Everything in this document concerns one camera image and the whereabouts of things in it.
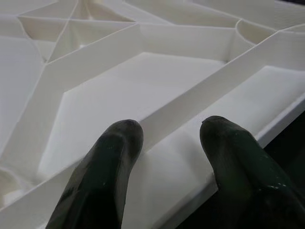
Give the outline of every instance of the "black rubber glove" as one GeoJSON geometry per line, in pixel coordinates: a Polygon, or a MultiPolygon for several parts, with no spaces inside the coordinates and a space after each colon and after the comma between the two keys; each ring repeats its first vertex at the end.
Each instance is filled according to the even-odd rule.
{"type": "Polygon", "coordinates": [[[222,228],[305,229],[304,197],[247,130],[212,116],[200,140],[219,188],[222,228]]]}
{"type": "Polygon", "coordinates": [[[121,228],[128,179],[142,144],[136,121],[112,124],[74,170],[46,229],[121,228]]]}

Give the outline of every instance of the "triangular recess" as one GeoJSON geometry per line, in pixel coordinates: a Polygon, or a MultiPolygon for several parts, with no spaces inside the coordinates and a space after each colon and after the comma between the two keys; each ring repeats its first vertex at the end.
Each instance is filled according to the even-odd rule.
{"type": "Polygon", "coordinates": [[[49,62],[131,25],[131,22],[70,20],[49,62]]]}
{"type": "Polygon", "coordinates": [[[28,36],[33,39],[44,61],[50,58],[66,20],[18,17],[28,36]]]}
{"type": "Polygon", "coordinates": [[[83,20],[100,20],[100,21],[132,21],[123,17],[102,3],[94,0],[79,0],[74,13],[73,19],[83,20]]]}
{"type": "Polygon", "coordinates": [[[51,5],[26,12],[21,16],[67,19],[71,16],[76,3],[77,0],[59,0],[51,5]]]}

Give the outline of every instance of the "white plastic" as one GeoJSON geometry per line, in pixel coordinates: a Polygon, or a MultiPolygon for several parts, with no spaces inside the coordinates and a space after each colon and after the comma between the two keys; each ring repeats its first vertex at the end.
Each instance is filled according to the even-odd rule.
{"type": "Polygon", "coordinates": [[[281,0],[192,0],[274,29],[305,23],[305,6],[281,0]]]}
{"type": "Polygon", "coordinates": [[[183,0],[1,16],[1,229],[43,228],[74,167],[128,118],[144,147],[122,228],[175,228],[217,190],[201,121],[222,115],[265,146],[305,109],[304,25],[265,25],[183,0]]]}

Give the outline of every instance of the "flat white surface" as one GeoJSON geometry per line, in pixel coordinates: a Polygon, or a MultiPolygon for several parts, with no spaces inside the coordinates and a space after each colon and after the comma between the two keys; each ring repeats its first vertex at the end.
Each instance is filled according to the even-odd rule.
{"type": "Polygon", "coordinates": [[[0,152],[39,78],[42,59],[25,38],[0,36],[0,152]]]}
{"type": "Polygon", "coordinates": [[[143,119],[223,64],[144,52],[66,92],[40,175],[49,177],[84,156],[111,123],[143,119]]]}

